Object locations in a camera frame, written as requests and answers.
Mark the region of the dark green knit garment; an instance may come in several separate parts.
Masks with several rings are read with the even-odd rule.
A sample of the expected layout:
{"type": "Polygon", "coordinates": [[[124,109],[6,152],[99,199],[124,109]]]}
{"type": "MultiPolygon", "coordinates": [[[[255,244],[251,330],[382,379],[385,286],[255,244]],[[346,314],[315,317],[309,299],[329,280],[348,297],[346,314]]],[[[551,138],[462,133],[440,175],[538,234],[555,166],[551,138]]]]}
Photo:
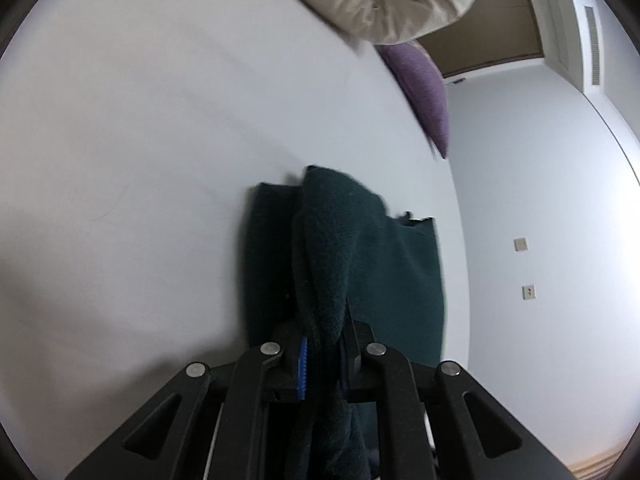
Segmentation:
{"type": "Polygon", "coordinates": [[[375,409],[346,402],[338,343],[347,320],[408,360],[442,357],[445,298],[434,223],[392,218],[341,172],[309,167],[296,185],[257,185],[243,243],[247,341],[307,353],[306,396],[267,418],[269,479],[369,479],[375,409]]]}

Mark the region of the beige wall socket upper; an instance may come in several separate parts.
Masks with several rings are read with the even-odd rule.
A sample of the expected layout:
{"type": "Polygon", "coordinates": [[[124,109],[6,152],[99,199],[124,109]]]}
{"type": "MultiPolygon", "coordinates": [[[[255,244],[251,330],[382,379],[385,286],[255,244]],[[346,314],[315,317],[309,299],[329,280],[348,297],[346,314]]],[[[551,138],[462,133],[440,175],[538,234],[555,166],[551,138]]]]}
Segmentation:
{"type": "Polygon", "coordinates": [[[514,240],[514,248],[517,252],[526,252],[528,249],[528,241],[525,237],[519,237],[514,240]]]}

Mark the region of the brown door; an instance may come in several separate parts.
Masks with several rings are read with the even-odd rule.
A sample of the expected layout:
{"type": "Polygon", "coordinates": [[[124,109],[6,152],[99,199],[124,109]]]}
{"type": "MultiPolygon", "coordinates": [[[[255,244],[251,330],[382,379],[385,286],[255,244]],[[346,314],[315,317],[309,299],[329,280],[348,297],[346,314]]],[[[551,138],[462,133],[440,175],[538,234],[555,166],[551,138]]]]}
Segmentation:
{"type": "Polygon", "coordinates": [[[544,55],[532,0],[475,0],[460,20],[418,43],[446,78],[544,55]]]}

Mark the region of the beige wall socket lower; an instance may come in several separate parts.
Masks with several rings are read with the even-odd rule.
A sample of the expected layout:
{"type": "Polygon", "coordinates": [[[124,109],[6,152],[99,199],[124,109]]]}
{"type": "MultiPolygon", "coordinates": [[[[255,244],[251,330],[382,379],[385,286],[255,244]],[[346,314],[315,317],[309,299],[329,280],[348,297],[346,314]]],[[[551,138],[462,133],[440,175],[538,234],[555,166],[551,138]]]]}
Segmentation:
{"type": "Polygon", "coordinates": [[[537,298],[536,287],[534,285],[524,285],[522,287],[523,299],[533,300],[537,298]]]}

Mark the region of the white air vent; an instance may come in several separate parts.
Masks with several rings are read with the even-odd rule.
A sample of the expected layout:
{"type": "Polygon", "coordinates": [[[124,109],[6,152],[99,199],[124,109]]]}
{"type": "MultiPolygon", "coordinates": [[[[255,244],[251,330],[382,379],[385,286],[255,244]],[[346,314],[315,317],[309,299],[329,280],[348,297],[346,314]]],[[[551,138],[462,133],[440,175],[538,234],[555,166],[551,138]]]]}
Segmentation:
{"type": "Polygon", "coordinates": [[[590,56],[591,56],[591,84],[601,84],[601,52],[596,14],[592,6],[584,6],[589,32],[590,56]]]}

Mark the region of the beige wall socket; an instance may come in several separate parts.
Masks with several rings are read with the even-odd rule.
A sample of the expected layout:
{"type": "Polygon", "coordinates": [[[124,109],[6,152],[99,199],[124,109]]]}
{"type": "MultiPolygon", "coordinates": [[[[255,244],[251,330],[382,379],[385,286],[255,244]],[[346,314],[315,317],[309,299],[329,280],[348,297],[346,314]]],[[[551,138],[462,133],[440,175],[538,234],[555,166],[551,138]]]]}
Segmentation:
{"type": "Polygon", "coordinates": [[[526,252],[528,249],[528,241],[525,237],[519,237],[514,240],[514,248],[517,252],[526,252]]]}
{"type": "Polygon", "coordinates": [[[533,300],[537,298],[536,287],[534,285],[524,285],[522,287],[523,299],[533,300]]]}

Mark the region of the purple cushion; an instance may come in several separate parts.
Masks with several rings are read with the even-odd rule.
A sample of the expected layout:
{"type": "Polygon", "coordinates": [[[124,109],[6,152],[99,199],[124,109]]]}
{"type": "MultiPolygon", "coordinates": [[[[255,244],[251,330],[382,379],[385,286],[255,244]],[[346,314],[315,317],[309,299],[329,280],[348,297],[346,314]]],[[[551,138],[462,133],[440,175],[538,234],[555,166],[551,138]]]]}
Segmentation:
{"type": "Polygon", "coordinates": [[[442,159],[449,146],[449,110],[444,78],[424,47],[416,41],[376,46],[396,79],[416,120],[442,159]]]}

